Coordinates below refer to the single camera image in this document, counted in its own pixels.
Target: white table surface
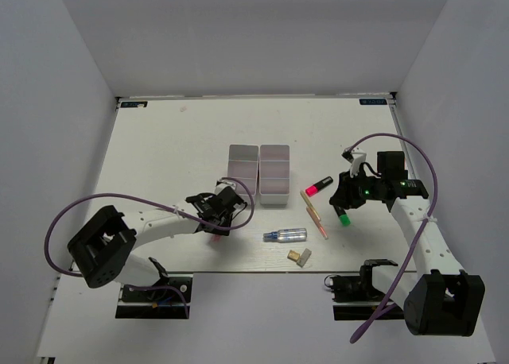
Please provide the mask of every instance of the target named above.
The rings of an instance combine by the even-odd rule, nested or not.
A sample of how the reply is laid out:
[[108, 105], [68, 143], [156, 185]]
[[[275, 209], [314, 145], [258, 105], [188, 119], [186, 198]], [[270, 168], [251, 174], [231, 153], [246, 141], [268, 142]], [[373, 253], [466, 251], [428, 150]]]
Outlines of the white table surface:
[[[358, 99], [182, 99], [151, 100], [144, 108], [120, 108], [97, 192], [121, 192], [174, 204], [211, 192], [227, 172], [230, 144], [288, 144], [291, 193], [286, 207], [256, 205], [251, 223], [218, 242], [205, 233], [164, 238], [135, 250], [155, 257], [170, 272], [356, 271], [368, 258], [401, 262], [408, 246], [385, 205], [367, 203], [349, 211], [342, 227], [328, 199], [340, 172], [348, 169], [344, 148], [374, 132], [396, 133], [388, 106], [360, 106]], [[376, 166], [376, 152], [400, 150], [395, 139], [362, 144]], [[325, 241], [305, 210], [301, 189], [331, 176], [334, 183], [312, 198], [329, 235]], [[148, 209], [120, 199], [98, 199], [120, 211]], [[308, 241], [262, 241], [264, 232], [305, 227]], [[289, 249], [313, 253], [304, 269], [288, 260]], [[409, 269], [414, 269], [412, 262]]]
[[115, 319], [120, 285], [63, 277], [37, 352], [56, 364], [477, 364], [494, 361], [482, 321], [470, 338], [413, 336], [377, 320], [335, 321], [325, 274], [198, 273], [190, 319]]
[[[340, 226], [328, 205], [335, 190], [313, 197], [330, 239], [315, 231], [298, 195], [348, 166], [346, 145], [364, 134], [394, 132], [386, 106], [359, 106], [356, 99], [232, 99], [151, 101], [147, 108], [121, 109], [98, 192], [125, 192], [172, 203], [209, 191], [226, 172], [231, 143], [287, 143], [291, 147], [292, 191], [285, 209], [258, 205], [245, 229], [209, 243], [204, 234], [166, 238], [137, 250], [153, 255], [170, 271], [294, 271], [289, 248], [313, 251], [296, 271], [325, 273], [198, 273], [190, 320], [115, 319], [118, 283], [90, 289], [82, 278], [62, 277], [50, 308], [37, 356], [59, 364], [373, 363], [476, 364], [494, 360], [482, 321], [471, 338], [415, 337], [401, 320], [376, 321], [355, 345], [348, 339], [359, 321], [334, 321], [326, 273], [356, 271], [366, 258], [401, 261], [406, 243], [382, 204], [351, 211]], [[368, 160], [376, 150], [399, 149], [379, 139], [363, 145]], [[138, 205], [95, 201], [122, 211]], [[263, 231], [307, 227], [301, 244], [261, 242]]]

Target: gray wall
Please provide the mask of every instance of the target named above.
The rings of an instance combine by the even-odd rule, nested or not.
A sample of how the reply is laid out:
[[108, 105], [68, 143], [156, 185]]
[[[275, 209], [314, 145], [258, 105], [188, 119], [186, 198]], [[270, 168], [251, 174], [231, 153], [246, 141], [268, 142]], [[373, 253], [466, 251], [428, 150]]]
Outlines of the gray wall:
[[117, 96], [395, 91], [446, 0], [64, 0]]
[[509, 362], [508, 51], [509, 0], [448, 0], [398, 101], [403, 132], [437, 168], [445, 238], [486, 284], [483, 320], [499, 363]]
[[[114, 108], [61, 0], [0, 0], [2, 363], [32, 362], [56, 278], [43, 257], [45, 231], [93, 189]], [[57, 231], [61, 264], [78, 218]]]

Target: pink highlighter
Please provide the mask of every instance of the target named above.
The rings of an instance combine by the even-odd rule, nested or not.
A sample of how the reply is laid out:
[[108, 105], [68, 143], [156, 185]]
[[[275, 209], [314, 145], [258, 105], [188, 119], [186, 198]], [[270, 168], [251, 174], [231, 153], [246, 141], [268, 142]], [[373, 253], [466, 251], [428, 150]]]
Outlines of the pink highlighter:
[[323, 188], [332, 184], [333, 179], [331, 176], [325, 177], [323, 180], [318, 181], [316, 184], [311, 185], [309, 188], [305, 190], [305, 194], [309, 197], [316, 195]]

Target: pencil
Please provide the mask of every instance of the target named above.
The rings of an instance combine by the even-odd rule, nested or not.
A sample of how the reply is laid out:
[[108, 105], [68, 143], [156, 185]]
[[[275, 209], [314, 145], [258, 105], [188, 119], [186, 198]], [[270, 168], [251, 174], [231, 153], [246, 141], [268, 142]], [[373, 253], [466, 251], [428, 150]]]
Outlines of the pencil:
[[313, 211], [309, 207], [306, 207], [306, 210], [308, 211], [311, 219], [315, 222], [315, 225], [317, 225], [317, 228], [320, 231], [321, 235], [323, 235], [325, 239], [328, 239], [328, 235], [327, 235], [327, 233], [325, 233], [325, 229], [321, 225], [320, 221], [318, 221], [317, 216], [313, 213]]
[[311, 201], [309, 201], [309, 197], [308, 195], [306, 195], [304, 193], [304, 191], [301, 191], [301, 196], [302, 196], [302, 199], [304, 200], [304, 202], [306, 203], [306, 205], [308, 206], [309, 209], [311, 209], [311, 211], [315, 214], [315, 216], [317, 217], [318, 219], [318, 222], [321, 221], [321, 218], [320, 216], [318, 215], [318, 212], [317, 210], [315, 209], [315, 207], [313, 206], [313, 204], [311, 203]]

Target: clear plastic bin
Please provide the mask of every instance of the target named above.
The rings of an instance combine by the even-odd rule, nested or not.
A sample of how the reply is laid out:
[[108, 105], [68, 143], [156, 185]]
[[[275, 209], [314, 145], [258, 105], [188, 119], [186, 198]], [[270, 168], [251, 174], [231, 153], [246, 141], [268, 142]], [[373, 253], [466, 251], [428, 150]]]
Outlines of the clear plastic bin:
[[[255, 199], [256, 183], [258, 181], [258, 146], [257, 145], [230, 145], [228, 154], [229, 177], [241, 180]], [[237, 185], [237, 194], [249, 203], [249, 196], [244, 188]]]
[[289, 198], [289, 145], [260, 146], [260, 203], [286, 205]]

